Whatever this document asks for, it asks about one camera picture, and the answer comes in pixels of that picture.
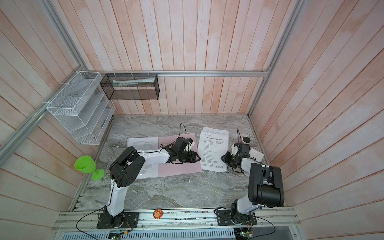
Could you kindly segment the Chinese printed paper sheet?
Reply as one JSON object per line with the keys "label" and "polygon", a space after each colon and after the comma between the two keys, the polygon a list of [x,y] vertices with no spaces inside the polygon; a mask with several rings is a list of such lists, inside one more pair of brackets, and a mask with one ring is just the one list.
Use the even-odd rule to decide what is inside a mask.
{"label": "Chinese printed paper sheet", "polygon": [[221,159],[228,152],[229,131],[203,127],[198,144],[202,170],[224,173],[227,165]]}

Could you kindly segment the pink folder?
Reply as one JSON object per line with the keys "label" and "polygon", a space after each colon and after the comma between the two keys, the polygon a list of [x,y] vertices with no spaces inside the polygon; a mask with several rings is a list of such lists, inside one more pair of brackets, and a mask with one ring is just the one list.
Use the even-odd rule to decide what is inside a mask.
{"label": "pink folder", "polygon": [[[178,135],[159,137],[159,144],[163,146],[170,144],[177,139]],[[200,173],[202,171],[201,163],[184,164],[158,164],[158,177],[170,177],[183,174]]]}

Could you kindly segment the printed white paper sheet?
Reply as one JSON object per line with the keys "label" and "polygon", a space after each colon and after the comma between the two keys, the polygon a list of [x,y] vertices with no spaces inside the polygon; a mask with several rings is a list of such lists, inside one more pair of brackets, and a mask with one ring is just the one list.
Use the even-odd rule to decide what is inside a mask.
{"label": "printed white paper sheet", "polygon": [[[158,137],[131,138],[127,141],[127,147],[134,147],[136,150],[152,151],[159,148]],[[146,160],[136,180],[157,178],[159,172],[158,164]]]}

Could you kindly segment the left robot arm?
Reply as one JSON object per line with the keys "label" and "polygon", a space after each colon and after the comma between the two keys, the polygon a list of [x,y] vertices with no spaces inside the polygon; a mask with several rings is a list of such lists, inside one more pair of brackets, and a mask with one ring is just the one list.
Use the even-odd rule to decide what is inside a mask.
{"label": "left robot arm", "polygon": [[125,213],[124,202],[131,185],[143,175],[144,166],[156,164],[196,163],[201,160],[192,150],[194,140],[178,137],[174,142],[157,150],[137,150],[127,147],[110,165],[111,191],[109,201],[99,216],[97,229],[134,229],[138,225],[139,213]]}

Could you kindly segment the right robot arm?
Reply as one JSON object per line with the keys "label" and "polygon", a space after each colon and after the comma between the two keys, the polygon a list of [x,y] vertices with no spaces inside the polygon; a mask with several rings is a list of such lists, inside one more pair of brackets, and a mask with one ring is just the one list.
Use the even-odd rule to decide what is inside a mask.
{"label": "right robot arm", "polygon": [[285,201],[282,172],[279,167],[258,162],[257,151],[248,144],[235,143],[232,151],[221,157],[229,167],[249,174],[248,193],[236,199],[230,209],[214,210],[219,226],[256,225],[255,211],[282,207]]}

